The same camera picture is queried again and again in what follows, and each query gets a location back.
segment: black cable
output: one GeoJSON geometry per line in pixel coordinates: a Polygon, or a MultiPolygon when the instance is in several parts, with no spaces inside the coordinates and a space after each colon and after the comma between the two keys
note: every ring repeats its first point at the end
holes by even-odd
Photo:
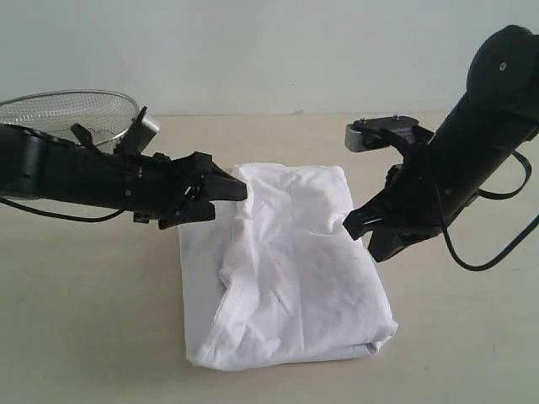
{"type": "Polygon", "coordinates": [[[11,206],[12,208],[19,209],[27,213],[32,213],[34,215],[52,217],[53,219],[62,219],[64,221],[78,221],[82,223],[101,223],[104,221],[109,221],[110,219],[114,219],[115,217],[118,217],[119,215],[125,212],[124,210],[117,210],[116,212],[113,212],[110,215],[101,216],[101,217],[81,217],[81,216],[63,215],[61,213],[47,212],[46,210],[30,208],[29,206],[18,204],[17,202],[13,202],[12,200],[5,199],[2,197],[0,197],[0,204],[11,206]]]}
{"type": "Polygon", "coordinates": [[[451,257],[458,263],[461,267],[464,269],[467,269],[468,271],[473,272],[481,272],[486,271],[487,269],[491,269],[494,265],[499,263],[502,259],[506,258],[515,248],[518,246],[526,237],[530,235],[532,231],[536,229],[537,226],[539,226],[539,215],[536,216],[536,218],[531,221],[531,223],[526,226],[526,228],[520,232],[520,234],[515,237],[508,245],[505,247],[502,252],[500,252],[496,257],[492,258],[487,263],[484,263],[483,265],[470,265],[469,263],[465,263],[462,261],[462,259],[458,256],[458,254],[455,251],[455,248],[453,247],[453,243],[451,242],[451,238],[449,236],[449,232],[447,230],[447,224],[446,219],[444,218],[444,208],[441,203],[441,197],[440,197],[440,191],[438,190],[438,186],[436,183],[433,183],[434,190],[436,194],[436,199],[438,203],[438,213],[440,216],[440,223],[441,223],[441,230],[444,234],[444,239],[446,240],[447,249],[449,250],[449,254],[451,257]]]}

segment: wrinkled cloth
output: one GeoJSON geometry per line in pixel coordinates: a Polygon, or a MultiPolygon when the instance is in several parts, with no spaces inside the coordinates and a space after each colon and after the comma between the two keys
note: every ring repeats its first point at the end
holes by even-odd
{"type": "Polygon", "coordinates": [[[213,369],[376,353],[397,323],[370,254],[342,226],[340,167],[250,163],[242,202],[179,227],[187,358],[213,369]]]}

